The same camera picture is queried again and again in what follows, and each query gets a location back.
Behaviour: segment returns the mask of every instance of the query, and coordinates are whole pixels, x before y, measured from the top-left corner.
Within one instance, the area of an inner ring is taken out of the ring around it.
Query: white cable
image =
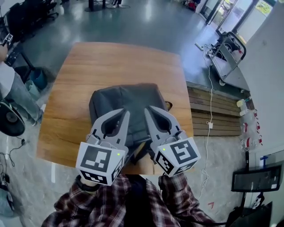
[[[206,142],[206,146],[205,146],[205,148],[206,148],[206,162],[205,162],[205,167],[204,167],[204,169],[201,171],[202,174],[206,175],[206,179],[202,182],[202,189],[201,189],[201,192],[200,192],[200,196],[198,197],[198,200],[201,198],[203,189],[206,187],[207,181],[208,181],[208,179],[209,179],[209,174],[207,173],[206,168],[207,168],[207,161],[208,161],[208,141],[209,141],[209,133],[210,133],[209,123],[212,123],[212,118],[213,118],[213,117],[212,117],[212,96],[213,96],[212,91],[213,91],[213,84],[212,84],[212,80],[211,80],[211,78],[210,78],[210,66],[207,65],[206,59],[204,58],[204,52],[206,52],[206,51],[205,51],[205,48],[204,48],[204,50],[203,50],[202,57],[203,57],[203,59],[204,59],[205,65],[209,68],[208,77],[209,77],[209,80],[210,80],[210,82],[211,82],[211,98],[210,98],[210,114],[211,114],[211,119],[210,119],[210,122],[208,122],[208,121],[206,122],[206,124],[208,124],[208,135],[207,135],[207,142]]]

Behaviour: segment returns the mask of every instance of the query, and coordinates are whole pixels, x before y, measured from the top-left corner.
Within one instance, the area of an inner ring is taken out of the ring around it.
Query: shoe
[[[35,121],[33,124],[32,124],[32,126],[36,126],[37,125],[37,121]]]
[[[110,4],[110,5],[107,5],[106,7],[109,8],[109,9],[115,9],[115,8],[116,8],[116,5]]]
[[[44,112],[45,111],[45,107],[46,107],[46,104],[43,104],[40,109]]]

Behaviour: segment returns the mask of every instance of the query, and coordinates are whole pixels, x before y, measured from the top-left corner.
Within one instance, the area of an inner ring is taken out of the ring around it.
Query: sleeve
[[[214,223],[200,208],[199,202],[194,197],[184,173],[168,177],[159,177],[159,186],[162,190],[162,198],[171,212],[179,219]]]
[[[93,210],[95,193],[90,194],[73,183],[70,191],[54,204],[55,212],[43,222],[42,227],[79,227],[88,222]]]

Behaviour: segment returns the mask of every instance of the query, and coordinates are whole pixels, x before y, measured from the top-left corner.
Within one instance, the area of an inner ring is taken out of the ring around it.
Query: bottle
[[[241,140],[241,149],[242,151],[251,151],[256,149],[258,146],[262,145],[262,136],[259,138],[253,139],[251,137]]]
[[[239,101],[236,102],[237,107],[241,108],[243,105],[246,104],[246,102],[248,102],[249,100],[251,100],[252,97],[248,97],[246,99],[240,99]]]
[[[248,109],[242,110],[242,111],[240,112],[240,116],[242,117],[242,116],[244,116],[245,114],[247,114],[248,112],[249,112]]]
[[[249,110],[243,117],[242,122],[248,125],[252,124],[254,121],[258,120],[257,110]]]
[[[241,124],[241,138],[246,139],[246,138],[255,138],[258,137],[260,134],[260,124],[258,121],[253,122],[252,124],[248,123],[242,123]]]

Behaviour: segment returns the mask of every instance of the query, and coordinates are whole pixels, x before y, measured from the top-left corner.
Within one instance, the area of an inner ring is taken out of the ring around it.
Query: glass door
[[[237,1],[238,0],[222,0],[220,3],[211,22],[211,25],[216,29],[217,32],[232,11]]]
[[[200,13],[210,21],[222,0],[207,0]]]
[[[228,7],[231,7],[226,14],[223,16],[222,21],[218,24],[217,32],[222,34],[223,32],[229,32],[241,20],[243,15],[247,12],[253,3],[253,0],[225,0]]]

